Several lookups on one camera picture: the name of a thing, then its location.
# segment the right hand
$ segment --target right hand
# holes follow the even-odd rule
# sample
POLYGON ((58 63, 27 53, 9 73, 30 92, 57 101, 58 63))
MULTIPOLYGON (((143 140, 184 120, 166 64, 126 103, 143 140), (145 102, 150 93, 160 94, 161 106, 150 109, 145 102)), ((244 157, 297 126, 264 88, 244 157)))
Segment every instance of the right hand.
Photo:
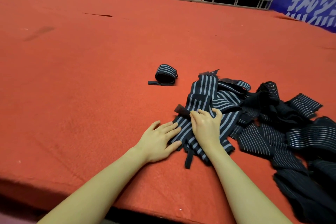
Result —
POLYGON ((212 110, 216 113, 215 118, 212 118, 208 112, 200 109, 198 112, 190 112, 192 131, 206 154, 209 151, 222 148, 219 142, 219 127, 221 125, 222 112, 215 108, 212 108, 212 110))

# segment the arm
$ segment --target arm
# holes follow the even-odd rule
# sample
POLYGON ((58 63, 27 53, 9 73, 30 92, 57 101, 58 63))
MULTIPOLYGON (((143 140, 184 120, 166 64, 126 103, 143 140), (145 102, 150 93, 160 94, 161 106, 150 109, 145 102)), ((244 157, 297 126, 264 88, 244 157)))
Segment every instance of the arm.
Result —
POLYGON ((194 135, 214 166, 237 224, 292 223, 229 157, 219 142, 222 113, 191 112, 194 135))
POLYGON ((143 165, 167 158, 181 145, 178 141, 167 147, 167 142, 181 130, 176 128, 177 123, 169 122, 155 129, 159 123, 154 122, 136 146, 71 194, 38 224, 100 223, 120 191, 143 165))

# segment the forearm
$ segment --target forearm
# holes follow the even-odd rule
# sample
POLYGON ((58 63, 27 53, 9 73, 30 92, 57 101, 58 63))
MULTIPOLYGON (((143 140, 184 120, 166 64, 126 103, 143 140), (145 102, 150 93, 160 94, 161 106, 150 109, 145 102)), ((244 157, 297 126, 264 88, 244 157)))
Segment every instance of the forearm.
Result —
POLYGON ((145 156, 131 148, 60 203, 38 224, 100 223, 121 190, 145 163, 145 156))
POLYGON ((291 223, 220 147, 207 153, 237 224, 291 223))

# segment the hand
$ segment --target hand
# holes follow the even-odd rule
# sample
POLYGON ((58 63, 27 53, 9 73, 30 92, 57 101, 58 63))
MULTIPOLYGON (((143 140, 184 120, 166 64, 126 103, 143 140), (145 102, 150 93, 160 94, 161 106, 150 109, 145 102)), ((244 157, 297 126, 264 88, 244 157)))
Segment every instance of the hand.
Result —
POLYGON ((198 112, 190 112, 192 131, 206 154, 213 149, 222 148, 219 142, 222 112, 215 108, 212 110, 216 113, 215 118, 201 109, 198 112))
POLYGON ((145 154, 146 162, 156 162, 167 158, 182 143, 176 141, 167 147, 168 141, 181 131, 180 127, 176 128, 177 122, 174 124, 168 122, 155 129, 158 124, 160 124, 159 120, 154 122, 134 147, 145 154))

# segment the left hand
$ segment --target left hand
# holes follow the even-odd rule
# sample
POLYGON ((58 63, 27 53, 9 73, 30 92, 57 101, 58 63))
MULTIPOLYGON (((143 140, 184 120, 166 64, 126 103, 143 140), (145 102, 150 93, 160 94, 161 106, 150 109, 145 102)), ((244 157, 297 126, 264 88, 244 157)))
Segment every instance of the left hand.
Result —
POLYGON ((156 162, 167 158, 182 143, 176 141, 167 147, 168 141, 181 131, 180 127, 176 128, 177 122, 174 124, 168 122, 156 128, 158 124, 160 124, 159 120, 150 125, 137 145, 134 146, 145 154, 146 162, 156 162))

